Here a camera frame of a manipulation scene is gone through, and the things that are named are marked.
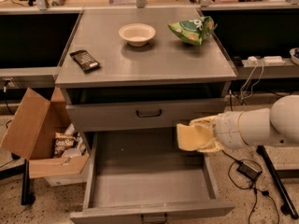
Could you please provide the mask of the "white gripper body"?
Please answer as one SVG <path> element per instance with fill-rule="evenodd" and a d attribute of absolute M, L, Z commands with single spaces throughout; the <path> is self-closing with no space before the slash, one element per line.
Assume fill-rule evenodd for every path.
<path fill-rule="evenodd" d="M 230 149 L 240 149 L 247 145 L 239 131 L 241 115 L 241 112 L 226 112 L 216 117 L 215 134 L 223 146 Z"/>

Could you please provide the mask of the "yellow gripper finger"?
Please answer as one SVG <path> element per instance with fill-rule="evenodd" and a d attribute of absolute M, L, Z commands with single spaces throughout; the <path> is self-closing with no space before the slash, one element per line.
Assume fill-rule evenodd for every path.
<path fill-rule="evenodd" d="M 202 117 L 199 119 L 193 119 L 190 121 L 189 125 L 194 126 L 196 128 L 200 128 L 204 131 L 211 131 L 213 132 L 216 127 L 216 120 L 217 115 L 214 116 L 208 116 L 208 117 Z"/>
<path fill-rule="evenodd" d="M 197 149 L 198 152 L 202 153 L 218 152 L 221 150 L 224 150 L 224 146 L 217 137 L 212 138 L 206 144 Z"/>

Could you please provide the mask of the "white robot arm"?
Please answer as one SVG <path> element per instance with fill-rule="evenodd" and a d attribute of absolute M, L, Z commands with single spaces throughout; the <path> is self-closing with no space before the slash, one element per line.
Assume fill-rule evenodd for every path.
<path fill-rule="evenodd" d="M 299 95 L 280 98 L 271 108 L 220 113 L 190 125 L 209 128 L 213 139 L 229 149 L 298 146 Z"/>

